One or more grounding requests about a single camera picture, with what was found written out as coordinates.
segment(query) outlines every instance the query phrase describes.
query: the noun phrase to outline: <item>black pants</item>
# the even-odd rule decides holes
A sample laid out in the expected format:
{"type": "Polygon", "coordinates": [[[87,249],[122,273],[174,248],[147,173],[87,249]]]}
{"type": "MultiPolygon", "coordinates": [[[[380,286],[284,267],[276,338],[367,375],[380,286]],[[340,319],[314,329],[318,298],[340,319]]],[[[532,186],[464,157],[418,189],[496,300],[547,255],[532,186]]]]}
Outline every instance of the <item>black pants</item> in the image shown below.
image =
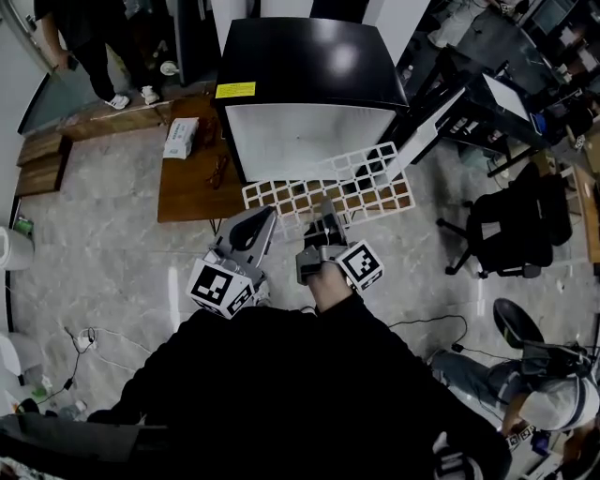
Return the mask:
{"type": "Polygon", "coordinates": [[[121,57],[131,74],[131,80],[138,90],[152,83],[150,72],[142,59],[133,36],[128,30],[127,21],[117,22],[102,31],[100,35],[73,51],[85,71],[90,76],[92,87],[100,98],[111,101],[114,98],[114,87],[109,77],[106,45],[121,57]]]}

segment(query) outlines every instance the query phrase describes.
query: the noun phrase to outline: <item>white plastic crate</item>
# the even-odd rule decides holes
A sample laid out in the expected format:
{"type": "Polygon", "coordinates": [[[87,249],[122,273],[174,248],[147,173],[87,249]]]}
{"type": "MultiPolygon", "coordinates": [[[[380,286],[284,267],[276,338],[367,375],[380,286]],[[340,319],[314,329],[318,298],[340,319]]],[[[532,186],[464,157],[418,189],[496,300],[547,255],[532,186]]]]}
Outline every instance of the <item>white plastic crate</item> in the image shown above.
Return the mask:
{"type": "Polygon", "coordinates": [[[321,217],[321,202],[329,197],[344,228],[414,207],[411,187],[398,172],[392,142],[320,161],[310,169],[330,170],[337,180],[263,181],[242,188],[246,209],[272,205],[278,221],[273,241],[306,238],[308,227],[321,217]]]}

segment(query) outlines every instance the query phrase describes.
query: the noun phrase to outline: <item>black shirt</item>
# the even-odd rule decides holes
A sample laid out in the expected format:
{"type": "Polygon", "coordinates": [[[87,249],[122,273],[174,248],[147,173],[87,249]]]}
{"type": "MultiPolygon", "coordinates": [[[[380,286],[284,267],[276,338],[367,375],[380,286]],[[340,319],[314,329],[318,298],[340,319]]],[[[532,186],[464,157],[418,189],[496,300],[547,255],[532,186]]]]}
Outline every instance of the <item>black shirt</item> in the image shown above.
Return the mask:
{"type": "Polygon", "coordinates": [[[36,20],[49,13],[67,48],[74,50],[97,36],[102,29],[123,20],[121,0],[34,0],[36,20]]]}
{"type": "Polygon", "coordinates": [[[225,320],[198,311],[119,403],[89,421],[136,424],[142,415],[176,432],[174,450],[198,477],[218,468],[223,477],[333,469],[337,477],[430,479],[443,431],[486,480],[504,479],[510,466],[504,438],[357,295],[319,317],[248,307],[225,320]]]}

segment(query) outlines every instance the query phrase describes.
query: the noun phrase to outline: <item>person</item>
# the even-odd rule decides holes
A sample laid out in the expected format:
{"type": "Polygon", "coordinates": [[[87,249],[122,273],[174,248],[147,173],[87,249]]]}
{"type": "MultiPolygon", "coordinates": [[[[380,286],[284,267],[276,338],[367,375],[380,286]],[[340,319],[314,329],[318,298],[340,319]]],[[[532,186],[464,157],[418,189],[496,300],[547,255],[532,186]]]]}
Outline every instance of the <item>person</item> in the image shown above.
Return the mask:
{"type": "Polygon", "coordinates": [[[493,6],[502,13],[511,11],[521,0],[462,0],[450,2],[447,9],[451,15],[442,23],[442,26],[431,32],[427,38],[436,48],[445,48],[448,44],[456,47],[467,34],[475,19],[493,6]]]}
{"type": "Polygon", "coordinates": [[[336,264],[308,286],[316,315],[246,307],[225,320],[199,310],[88,421],[167,425],[196,472],[444,478],[434,452],[452,447],[486,480],[505,478],[506,441],[373,317],[336,264]]]}
{"type": "Polygon", "coordinates": [[[68,68],[73,55],[90,77],[96,95],[116,110],[129,98],[114,92],[108,72],[106,45],[121,57],[131,80],[147,105],[159,100],[150,72],[128,30],[125,4],[121,0],[35,0],[36,18],[59,68],[68,68]],[[67,44],[61,46],[58,33],[67,44]]]}
{"type": "Polygon", "coordinates": [[[503,413],[502,435],[521,431],[526,424],[545,431],[573,430],[562,455],[563,463],[577,461],[586,438],[596,429],[600,409],[593,377],[536,381],[520,374],[520,361],[488,368],[460,353],[438,351],[430,358],[438,379],[478,398],[503,413]]]}
{"type": "Polygon", "coordinates": [[[597,95],[588,94],[582,99],[571,102],[567,114],[561,119],[566,135],[572,146],[580,148],[585,141],[584,135],[593,126],[593,119],[600,113],[597,95]]]}

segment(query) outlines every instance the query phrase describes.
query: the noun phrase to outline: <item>eyeglasses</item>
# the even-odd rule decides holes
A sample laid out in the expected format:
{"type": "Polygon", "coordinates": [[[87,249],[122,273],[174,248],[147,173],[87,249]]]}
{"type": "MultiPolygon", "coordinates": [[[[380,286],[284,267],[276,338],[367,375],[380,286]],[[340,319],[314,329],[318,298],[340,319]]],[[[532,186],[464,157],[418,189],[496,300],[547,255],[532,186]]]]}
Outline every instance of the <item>eyeglasses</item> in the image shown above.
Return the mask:
{"type": "Polygon", "coordinates": [[[213,171],[213,174],[206,179],[206,182],[212,186],[213,190],[216,190],[221,186],[221,182],[223,181],[223,173],[225,172],[228,162],[229,157],[226,155],[219,155],[217,157],[215,170],[213,171]]]}

